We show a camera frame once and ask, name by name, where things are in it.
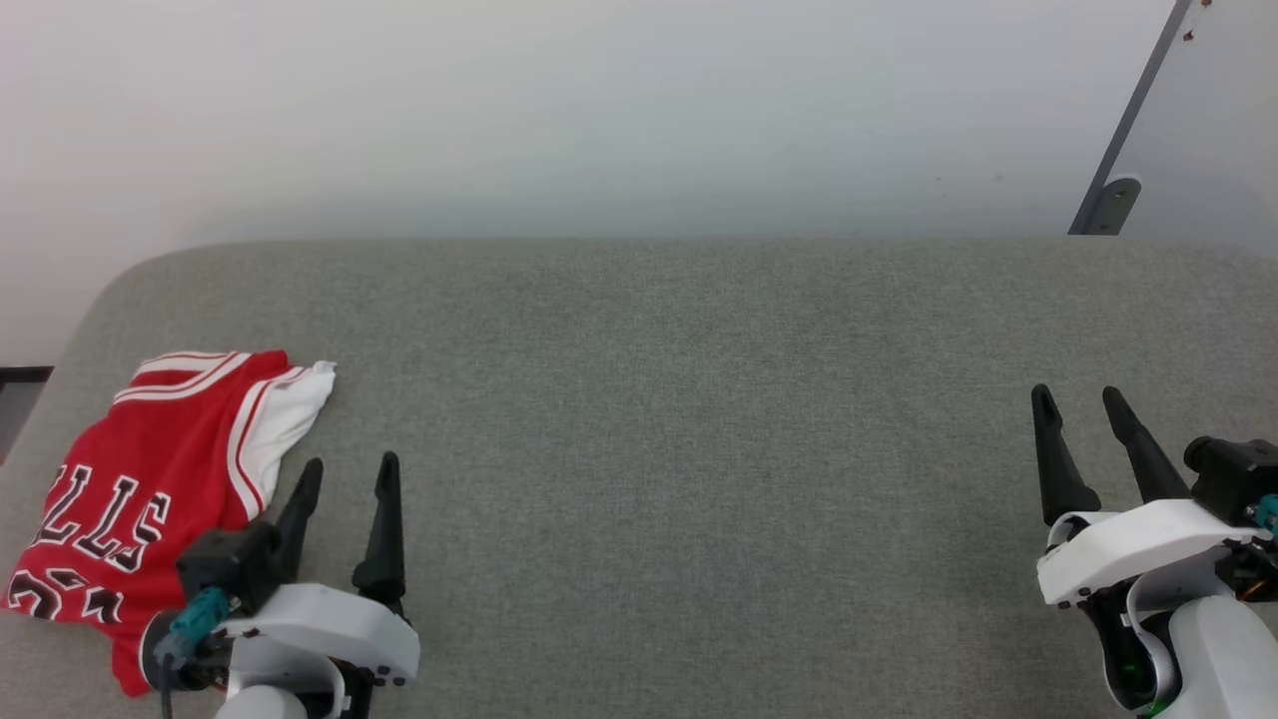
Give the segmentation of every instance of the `teal connector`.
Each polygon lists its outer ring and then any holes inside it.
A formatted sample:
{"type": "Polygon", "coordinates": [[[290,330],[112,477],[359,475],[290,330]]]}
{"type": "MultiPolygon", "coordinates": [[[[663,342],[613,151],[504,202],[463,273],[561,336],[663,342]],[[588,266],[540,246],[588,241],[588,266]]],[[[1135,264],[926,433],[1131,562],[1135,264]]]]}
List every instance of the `teal connector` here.
{"type": "Polygon", "coordinates": [[[196,656],[199,642],[226,621],[230,613],[231,603],[226,599],[226,593],[217,587],[199,593],[169,624],[169,636],[156,645],[156,662],[162,665],[165,658],[171,656],[173,669],[180,669],[196,656]]]}
{"type": "Polygon", "coordinates": [[[1256,515],[1252,520],[1260,525],[1261,530],[1275,533],[1275,527],[1278,527],[1278,494],[1261,497],[1260,502],[1256,503],[1256,515]]]}

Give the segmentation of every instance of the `cable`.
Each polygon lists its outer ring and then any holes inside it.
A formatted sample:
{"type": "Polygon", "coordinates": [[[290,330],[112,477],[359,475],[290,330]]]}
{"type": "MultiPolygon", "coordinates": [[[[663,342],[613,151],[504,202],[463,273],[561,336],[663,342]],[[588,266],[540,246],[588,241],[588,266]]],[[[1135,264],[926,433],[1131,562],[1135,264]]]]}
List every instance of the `cable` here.
{"type": "Polygon", "coordinates": [[[1260,580],[1259,582],[1251,585],[1251,589],[1240,594],[1238,602],[1251,602],[1252,599],[1264,594],[1266,589],[1269,589],[1269,580],[1260,580]]]}
{"type": "Polygon", "coordinates": [[[173,655],[166,654],[160,664],[160,718],[173,719],[173,696],[169,692],[169,670],[173,668],[173,655]]]}

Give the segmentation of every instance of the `white trim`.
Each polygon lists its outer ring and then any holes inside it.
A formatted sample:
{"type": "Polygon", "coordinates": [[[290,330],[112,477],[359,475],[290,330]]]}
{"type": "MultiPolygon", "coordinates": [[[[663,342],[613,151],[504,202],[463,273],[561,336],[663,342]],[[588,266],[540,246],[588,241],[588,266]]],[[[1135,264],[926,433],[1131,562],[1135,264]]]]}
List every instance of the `white trim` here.
{"type": "MultiPolygon", "coordinates": [[[[294,368],[289,370],[293,373],[298,370],[294,368]]],[[[235,489],[235,494],[240,499],[240,504],[244,506],[244,515],[252,520],[262,512],[262,507],[258,507],[257,499],[253,497],[253,490],[248,487],[248,480],[240,475],[238,467],[238,450],[240,441],[244,438],[244,432],[248,428],[248,423],[252,419],[253,407],[257,405],[257,398],[262,396],[262,391],[270,381],[261,381],[254,383],[247,393],[244,393],[244,401],[240,402],[239,410],[235,412],[235,421],[231,423],[231,434],[226,438],[226,476],[230,478],[231,488],[235,489]]]]}
{"type": "Polygon", "coordinates": [[[334,379],[332,363],[316,363],[259,382],[244,396],[227,438],[226,474],[249,520],[271,503],[280,460],[311,430],[334,379]]]}
{"type": "Polygon", "coordinates": [[[147,373],[207,373],[229,356],[229,352],[212,354],[208,351],[174,351],[147,359],[138,372],[133,374],[137,379],[147,373]]]}
{"type": "Polygon", "coordinates": [[[252,354],[233,352],[217,365],[215,370],[202,373],[190,378],[189,381],[171,386],[144,386],[129,388],[115,396],[115,402],[112,405],[119,405],[120,402],[128,402],[133,400],[147,400],[147,401],[170,401],[170,400],[183,400],[199,395],[201,392],[217,384],[219,381],[226,375],[238,370],[244,363],[248,363],[252,354]]]}

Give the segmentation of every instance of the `white wall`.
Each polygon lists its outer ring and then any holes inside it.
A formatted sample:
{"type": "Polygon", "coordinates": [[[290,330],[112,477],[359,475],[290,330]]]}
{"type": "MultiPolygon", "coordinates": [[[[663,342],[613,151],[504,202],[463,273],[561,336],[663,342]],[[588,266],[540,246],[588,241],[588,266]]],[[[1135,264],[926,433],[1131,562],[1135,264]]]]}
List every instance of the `white wall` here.
{"type": "Polygon", "coordinates": [[[204,243],[1058,234],[1172,1],[8,0],[0,365],[204,243]]]}
{"type": "Polygon", "coordinates": [[[1141,193],[1123,236],[1278,254],[1278,3],[1199,0],[1181,26],[1112,176],[1141,193]]]}

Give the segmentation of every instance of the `jersey armhole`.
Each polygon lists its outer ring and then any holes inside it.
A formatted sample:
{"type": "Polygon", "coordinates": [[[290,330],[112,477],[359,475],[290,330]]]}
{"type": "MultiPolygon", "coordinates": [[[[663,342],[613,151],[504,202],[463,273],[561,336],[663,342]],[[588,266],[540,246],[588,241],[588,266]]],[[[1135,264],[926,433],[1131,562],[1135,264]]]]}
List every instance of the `jersey armhole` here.
{"type": "Polygon", "coordinates": [[[305,437],[336,379],[332,363],[291,368],[254,383],[240,402],[226,443],[226,474],[245,520],[271,503],[280,460],[305,437]]]}

